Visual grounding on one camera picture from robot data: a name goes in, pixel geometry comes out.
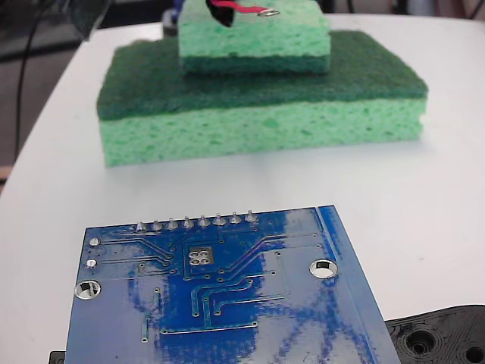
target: blue circuit board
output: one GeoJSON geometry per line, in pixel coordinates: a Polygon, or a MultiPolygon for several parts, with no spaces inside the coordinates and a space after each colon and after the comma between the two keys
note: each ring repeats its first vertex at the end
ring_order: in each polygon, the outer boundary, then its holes
{"type": "Polygon", "coordinates": [[[399,359],[327,206],[86,229],[66,363],[399,359]]]}

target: wire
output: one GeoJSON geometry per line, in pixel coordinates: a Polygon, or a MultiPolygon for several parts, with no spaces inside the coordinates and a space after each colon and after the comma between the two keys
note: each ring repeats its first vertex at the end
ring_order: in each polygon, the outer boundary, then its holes
{"type": "Polygon", "coordinates": [[[219,8],[231,8],[239,13],[257,13],[258,15],[271,16],[278,15],[279,12],[262,6],[242,6],[231,0],[211,0],[213,6],[219,8]]]}
{"type": "Polygon", "coordinates": [[[32,46],[33,37],[36,34],[37,27],[44,15],[44,12],[51,7],[54,2],[46,2],[37,12],[36,18],[33,22],[32,28],[30,29],[29,38],[27,39],[27,44],[25,45],[25,50],[23,51],[22,62],[20,64],[20,75],[18,78],[17,85],[17,111],[15,118],[15,149],[14,149],[14,159],[20,153],[20,124],[22,119],[22,91],[23,91],[23,79],[25,77],[25,68],[27,66],[27,60],[30,54],[30,47],[32,46]]]}
{"type": "Polygon", "coordinates": [[[351,14],[355,13],[354,1],[353,0],[347,0],[347,7],[349,8],[349,13],[351,13],[351,14]]]}
{"type": "Polygon", "coordinates": [[[480,2],[477,4],[475,9],[471,12],[470,17],[468,17],[468,19],[476,18],[484,3],[485,3],[485,0],[480,0],[480,2]]]}

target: white table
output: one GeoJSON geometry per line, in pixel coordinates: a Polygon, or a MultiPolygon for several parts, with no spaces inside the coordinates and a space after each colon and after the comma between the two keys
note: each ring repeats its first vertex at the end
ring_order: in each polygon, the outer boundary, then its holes
{"type": "Polygon", "coordinates": [[[95,102],[113,51],[161,28],[98,31],[81,46],[0,198],[0,362],[65,348],[84,229],[138,220],[335,204],[385,319],[485,304],[485,24],[331,20],[426,80],[420,141],[106,169],[95,102]]]}

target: sponge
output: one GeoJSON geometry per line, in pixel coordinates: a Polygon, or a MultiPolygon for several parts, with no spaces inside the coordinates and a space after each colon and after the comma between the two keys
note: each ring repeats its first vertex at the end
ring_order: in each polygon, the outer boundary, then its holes
{"type": "Polygon", "coordinates": [[[364,33],[332,47],[327,75],[254,77],[184,77],[176,39],[118,49],[98,100],[106,165],[417,139],[415,72],[364,33]]]}
{"type": "MultiPolygon", "coordinates": [[[[238,2],[254,5],[253,0],[238,2]]],[[[205,1],[186,0],[179,20],[185,72],[207,74],[310,72],[330,67],[330,26],[318,3],[258,0],[280,15],[235,14],[231,28],[212,18],[205,1]]]]}

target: screw hole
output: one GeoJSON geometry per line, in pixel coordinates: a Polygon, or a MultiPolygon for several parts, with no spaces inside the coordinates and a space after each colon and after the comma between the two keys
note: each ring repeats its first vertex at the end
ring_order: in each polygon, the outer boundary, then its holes
{"type": "Polygon", "coordinates": [[[469,362],[478,364],[483,362],[483,359],[485,359],[485,353],[479,347],[471,347],[467,350],[466,358],[469,362]]]}
{"type": "Polygon", "coordinates": [[[331,260],[320,259],[310,264],[310,273],[316,278],[328,279],[336,276],[338,268],[331,260]]]}
{"type": "Polygon", "coordinates": [[[101,285],[96,281],[82,281],[74,289],[74,295],[80,300],[92,300],[101,292],[101,285]]]}
{"type": "Polygon", "coordinates": [[[427,331],[415,331],[406,339],[406,345],[415,355],[424,355],[433,350],[436,341],[427,331]]]}

